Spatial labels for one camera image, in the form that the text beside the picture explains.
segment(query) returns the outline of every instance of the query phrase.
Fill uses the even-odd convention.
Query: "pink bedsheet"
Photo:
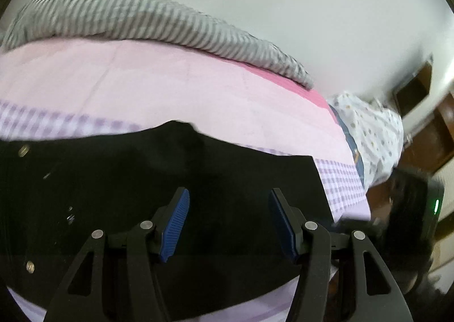
[[[0,98],[142,127],[182,120],[224,141],[353,164],[317,92],[250,69],[164,43],[51,39],[1,56]]]

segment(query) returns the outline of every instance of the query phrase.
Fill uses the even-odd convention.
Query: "polka dot fabric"
[[[365,189],[387,180],[403,148],[400,116],[379,103],[369,104],[349,93],[329,102],[358,146],[364,163]]]

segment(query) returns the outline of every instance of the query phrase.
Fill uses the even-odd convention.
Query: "blue gripper pad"
[[[159,258],[162,262],[167,262],[167,259],[175,252],[188,211],[189,191],[185,188],[178,188],[157,224],[156,230],[161,233]]]
[[[301,255],[303,230],[284,195],[278,188],[271,191],[268,198],[268,207],[278,233],[282,252],[292,262],[296,262]]]

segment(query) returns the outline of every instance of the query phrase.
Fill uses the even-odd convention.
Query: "wooden cabinet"
[[[402,84],[394,90],[394,101],[401,117],[414,109],[430,91],[432,83],[432,64],[426,62],[416,76],[403,80]]]
[[[434,111],[434,118],[413,137],[398,166],[413,166],[435,173],[454,157],[454,98],[448,94]]]

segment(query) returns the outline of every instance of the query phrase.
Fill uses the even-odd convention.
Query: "black fabric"
[[[22,312],[12,295],[8,291],[5,282],[0,277],[0,321],[30,322],[30,319]]]
[[[332,221],[311,157],[242,148],[185,123],[27,142],[29,152],[19,157],[23,144],[0,142],[0,272],[44,308],[93,230],[129,230],[178,186],[189,189],[190,210],[175,255],[157,269],[173,320],[256,298],[298,275],[270,222],[271,188],[281,188],[306,218]]]

